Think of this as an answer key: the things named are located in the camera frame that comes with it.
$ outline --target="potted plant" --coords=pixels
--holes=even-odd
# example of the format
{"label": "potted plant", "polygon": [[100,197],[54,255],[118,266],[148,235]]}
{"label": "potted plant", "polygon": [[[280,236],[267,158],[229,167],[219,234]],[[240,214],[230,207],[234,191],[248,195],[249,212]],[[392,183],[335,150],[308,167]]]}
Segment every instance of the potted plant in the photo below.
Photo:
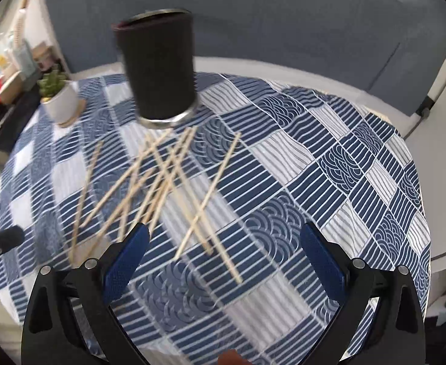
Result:
{"label": "potted plant", "polygon": [[37,81],[40,87],[40,102],[47,115],[58,125],[66,125],[78,112],[79,99],[66,74],[56,64],[49,74]]}

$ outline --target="gray wall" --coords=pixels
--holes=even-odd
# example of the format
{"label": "gray wall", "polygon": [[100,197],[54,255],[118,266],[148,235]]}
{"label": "gray wall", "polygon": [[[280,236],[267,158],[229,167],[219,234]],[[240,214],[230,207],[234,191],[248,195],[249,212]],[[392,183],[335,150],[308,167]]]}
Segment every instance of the gray wall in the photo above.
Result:
{"label": "gray wall", "polygon": [[412,114],[446,57],[443,0],[46,0],[73,72],[117,61],[111,24],[194,14],[198,56],[281,64],[345,82]]}

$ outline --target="metal rim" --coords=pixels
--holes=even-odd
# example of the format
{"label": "metal rim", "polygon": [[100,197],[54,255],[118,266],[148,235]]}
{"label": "metal rim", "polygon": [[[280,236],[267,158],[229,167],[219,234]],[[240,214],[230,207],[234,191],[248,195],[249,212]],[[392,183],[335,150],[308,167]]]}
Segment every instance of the metal rim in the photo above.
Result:
{"label": "metal rim", "polygon": [[149,129],[167,129],[169,127],[175,127],[187,119],[190,119],[195,111],[198,109],[199,99],[196,97],[194,103],[192,103],[187,110],[180,114],[168,119],[148,119],[143,116],[138,116],[138,121]]}
{"label": "metal rim", "polygon": [[137,20],[148,18],[150,16],[160,15],[162,13],[190,13],[190,11],[182,8],[169,8],[169,9],[158,9],[155,11],[140,13],[138,15],[132,16],[129,19],[122,20],[119,24],[115,26],[115,28],[118,30],[122,30],[125,26],[129,26],[130,24],[136,22]]}

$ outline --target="wooden coaster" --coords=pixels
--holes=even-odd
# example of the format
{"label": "wooden coaster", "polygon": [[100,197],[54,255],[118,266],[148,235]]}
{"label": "wooden coaster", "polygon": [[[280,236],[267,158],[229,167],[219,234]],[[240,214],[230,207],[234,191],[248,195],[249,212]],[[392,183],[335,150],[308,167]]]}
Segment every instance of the wooden coaster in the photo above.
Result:
{"label": "wooden coaster", "polygon": [[78,109],[76,110],[76,113],[73,115],[73,117],[64,123],[58,123],[57,125],[63,129],[71,126],[76,121],[76,119],[78,119],[79,116],[83,113],[85,108],[86,108],[86,100],[79,99]]}

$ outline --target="table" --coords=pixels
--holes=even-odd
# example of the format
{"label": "table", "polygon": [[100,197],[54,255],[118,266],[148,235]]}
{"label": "table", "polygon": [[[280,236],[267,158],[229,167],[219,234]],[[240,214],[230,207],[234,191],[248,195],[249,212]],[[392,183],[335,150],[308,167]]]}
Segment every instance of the table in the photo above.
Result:
{"label": "table", "polygon": [[[230,348],[253,363],[298,363],[337,309],[299,245],[309,219],[371,267],[405,264],[425,312],[429,229],[415,165],[392,125],[312,89],[214,73],[198,73],[195,84],[197,113],[159,151],[166,155],[185,127],[198,126],[183,169],[203,198],[234,134],[242,133],[207,214],[244,282],[237,285],[221,258],[207,256],[194,240],[172,260],[188,224],[169,196],[150,249],[125,294],[112,303],[151,363],[214,363]],[[123,75],[82,80],[77,87],[87,100],[80,119],[60,129],[41,106],[0,180],[0,229],[17,224],[26,234],[21,246],[0,257],[0,300],[19,323],[39,267],[70,266],[76,205],[96,143],[104,140],[83,215],[131,164],[148,130],[136,122]],[[149,158],[142,170],[154,165]],[[127,186],[80,232],[79,242],[97,232]],[[107,237],[115,240],[117,231],[115,222]],[[376,305],[370,300],[347,355],[360,348]],[[82,309],[76,303],[74,309],[90,349],[99,353]]]}

